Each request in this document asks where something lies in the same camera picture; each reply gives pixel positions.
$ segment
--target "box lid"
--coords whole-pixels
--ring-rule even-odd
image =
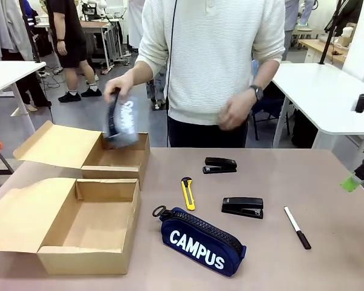
[[[0,251],[36,253],[76,179],[46,179],[0,200]]]
[[[101,135],[102,132],[47,121],[13,152],[13,156],[21,161],[80,169]]]

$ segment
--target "striped knit sweater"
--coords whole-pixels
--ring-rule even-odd
[[[137,61],[155,76],[166,65],[174,0],[146,0]],[[233,94],[252,83],[252,56],[284,52],[285,0],[178,0],[170,68],[169,116],[214,125]]]

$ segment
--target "cardboard box in background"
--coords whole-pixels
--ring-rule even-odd
[[[13,152],[21,161],[81,169],[87,179],[139,179],[143,186],[150,156],[148,133],[123,149],[111,149],[104,133],[47,121]]]
[[[128,272],[137,179],[52,178],[0,200],[0,251],[36,253],[51,275]]]

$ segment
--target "wristwatch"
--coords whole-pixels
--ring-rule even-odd
[[[263,99],[263,89],[261,87],[256,86],[256,85],[251,85],[251,86],[249,86],[249,88],[254,89],[255,96],[256,96],[256,102],[259,102],[260,100]]]

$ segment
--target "blue chair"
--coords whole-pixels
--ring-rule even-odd
[[[259,63],[255,59],[252,61],[252,69],[255,78],[259,69]],[[285,94],[283,94],[283,92],[273,82],[270,82],[268,86],[263,90],[263,96],[263,99],[260,102],[256,103],[252,108],[252,120],[254,122],[255,139],[257,141],[259,140],[257,133],[257,123],[278,119],[280,116],[281,107],[283,106],[283,102],[285,101]],[[268,118],[256,120],[256,114],[261,111],[267,112]],[[289,118],[287,114],[286,125],[287,135],[290,135]]]

